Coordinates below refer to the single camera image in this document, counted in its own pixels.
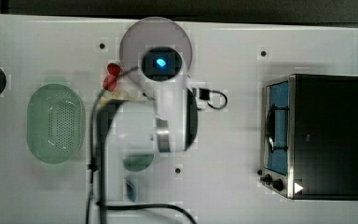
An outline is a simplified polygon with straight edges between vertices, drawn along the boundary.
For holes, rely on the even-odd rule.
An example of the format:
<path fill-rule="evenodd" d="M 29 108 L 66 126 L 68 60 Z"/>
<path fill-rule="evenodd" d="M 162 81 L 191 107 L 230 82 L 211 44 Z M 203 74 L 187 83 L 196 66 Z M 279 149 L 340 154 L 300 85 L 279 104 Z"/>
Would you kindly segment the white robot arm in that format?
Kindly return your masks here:
<path fill-rule="evenodd" d="M 107 224 L 110 211 L 164 208 L 164 203 L 111 204 L 123 197 L 125 160 L 185 152 L 198 131 L 197 100 L 182 53 L 162 46 L 137 52 L 126 74 L 145 98 L 112 99 L 95 118 L 100 224 Z"/>

